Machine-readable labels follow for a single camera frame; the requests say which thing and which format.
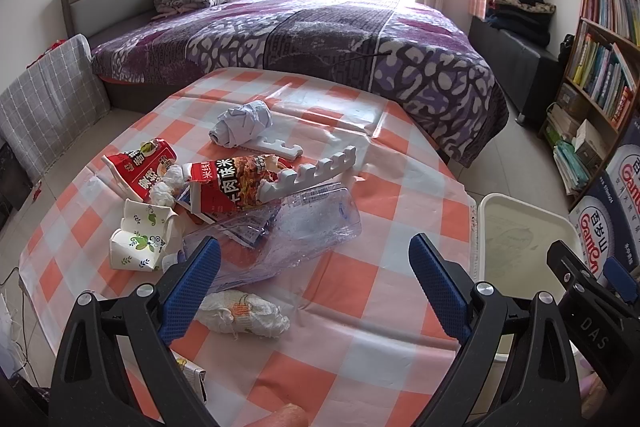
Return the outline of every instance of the human hand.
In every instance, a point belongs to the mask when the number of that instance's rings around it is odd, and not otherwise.
[[[309,420],[302,408],[288,403],[268,415],[267,418],[253,422],[246,427],[309,427]]]

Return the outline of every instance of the purple bedspread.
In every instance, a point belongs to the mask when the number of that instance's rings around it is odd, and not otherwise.
[[[228,66],[309,74],[394,100],[464,166],[508,118],[466,35],[440,12],[398,0],[236,0],[94,50],[94,73],[125,82],[186,86]]]

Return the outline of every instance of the orange and white tablecloth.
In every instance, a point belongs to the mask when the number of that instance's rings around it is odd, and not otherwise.
[[[57,352],[74,300],[85,289],[107,298],[154,282],[154,273],[112,270],[108,243],[124,201],[102,154],[167,140],[181,163],[247,154],[213,145],[208,132],[229,107],[264,100],[267,136],[304,149],[300,162],[347,145],[357,163],[342,181],[360,210],[362,234],[320,258],[245,287],[281,306],[290,329],[279,339],[211,333],[197,321],[172,349],[207,370],[207,408],[243,426],[285,403],[315,426],[409,426],[434,393],[458,344],[447,337],[409,266],[411,238],[426,232],[443,256],[469,268],[471,215],[464,187],[395,102],[298,74],[216,70],[161,103],[76,176],[34,232],[20,275]],[[136,369],[129,376],[143,411],[158,411]]]

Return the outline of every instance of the screw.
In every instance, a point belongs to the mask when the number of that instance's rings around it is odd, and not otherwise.
[[[154,292],[154,286],[152,284],[142,284],[138,286],[136,295],[138,297],[148,297]]]
[[[91,293],[89,292],[81,293],[80,296],[78,297],[78,304],[80,304],[81,306],[87,306],[87,304],[89,304],[90,302],[91,302]]]
[[[540,292],[538,299],[543,301],[545,304],[551,304],[554,301],[553,295],[548,292]]]
[[[478,290],[478,293],[481,293],[482,295],[491,295],[494,293],[494,287],[488,282],[478,283],[478,285],[476,285],[476,289]]]

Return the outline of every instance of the plastic bottle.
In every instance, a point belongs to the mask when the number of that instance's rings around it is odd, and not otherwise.
[[[319,185],[221,219],[184,238],[189,256],[206,235],[220,242],[222,265],[211,292],[274,277],[360,235],[360,213],[341,183]],[[238,237],[255,238],[252,245]]]

